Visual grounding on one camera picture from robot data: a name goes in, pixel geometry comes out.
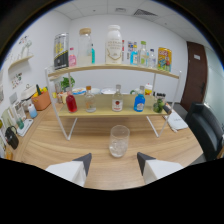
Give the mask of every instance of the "black chair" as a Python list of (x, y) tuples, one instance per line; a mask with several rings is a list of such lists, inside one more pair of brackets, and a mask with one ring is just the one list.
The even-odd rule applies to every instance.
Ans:
[(212, 111), (193, 102), (185, 118), (204, 152), (206, 161), (215, 160), (223, 147), (223, 130)]

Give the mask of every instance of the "wooden shelf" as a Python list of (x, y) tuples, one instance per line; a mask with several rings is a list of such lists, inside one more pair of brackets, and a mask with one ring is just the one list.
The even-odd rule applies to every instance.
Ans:
[(145, 107), (142, 112), (136, 112), (134, 107), (136, 95), (123, 95), (123, 109), (120, 112), (112, 111), (112, 94), (99, 94), (96, 97), (96, 111), (88, 113), (85, 110), (85, 95), (75, 96), (78, 110), (75, 113), (69, 113), (67, 105), (58, 112), (59, 117), (74, 118), (96, 118), (96, 117), (136, 117), (136, 116), (161, 116), (167, 115), (163, 110), (162, 113), (156, 113), (150, 109), (150, 103), (155, 103), (154, 98), (145, 96)]
[(56, 70), (53, 73), (48, 74), (48, 77), (51, 77), (51, 76), (60, 77), (61, 75), (70, 73), (70, 72), (98, 70), (98, 69), (123, 69), (123, 70), (132, 70), (132, 71), (143, 71), (143, 72), (151, 72), (151, 73), (156, 73), (160, 75), (169, 76), (175, 79), (179, 79), (179, 76), (174, 75), (170, 72), (163, 71), (163, 70), (153, 69), (153, 68), (142, 68), (136, 65), (124, 65), (124, 64), (121, 64), (121, 65), (106, 65), (106, 64), (100, 65), (99, 64), (99, 65), (90, 65), (86, 67), (75, 66), (75, 67), (62, 68), (62, 69)]
[(10, 68), (12, 68), (12, 67), (14, 67), (15, 65), (17, 65), (17, 64), (20, 64), (21, 62), (23, 62), (23, 61), (27, 61), (27, 60), (29, 60), (30, 58), (32, 58), (33, 57), (33, 55), (30, 55), (30, 56), (28, 56), (28, 57), (25, 57), (25, 58), (22, 58), (22, 59), (19, 59), (19, 60), (17, 60), (17, 61), (15, 61), (15, 62), (13, 62), (10, 66), (9, 66), (9, 68), (8, 69), (10, 69)]

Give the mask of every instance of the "can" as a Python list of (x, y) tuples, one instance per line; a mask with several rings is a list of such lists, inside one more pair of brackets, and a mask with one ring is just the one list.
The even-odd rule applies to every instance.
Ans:
[(54, 69), (69, 67), (68, 64), (68, 33), (61, 33), (54, 39)]
[(159, 47), (158, 49), (158, 69), (171, 72), (172, 51), (168, 48)]

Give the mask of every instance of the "drinking glass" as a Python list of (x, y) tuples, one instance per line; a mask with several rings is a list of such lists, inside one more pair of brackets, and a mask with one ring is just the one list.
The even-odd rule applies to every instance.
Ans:
[(128, 148), (130, 130), (122, 125), (114, 126), (110, 131), (110, 153), (114, 157), (121, 157)]

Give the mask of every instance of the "pink bottle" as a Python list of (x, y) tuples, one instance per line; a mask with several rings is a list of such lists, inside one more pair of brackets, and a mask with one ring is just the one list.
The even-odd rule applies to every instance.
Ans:
[(69, 61), (69, 67), (76, 66), (76, 56), (74, 54), (74, 48), (73, 47), (70, 48), (70, 54), (69, 54), (68, 61)]

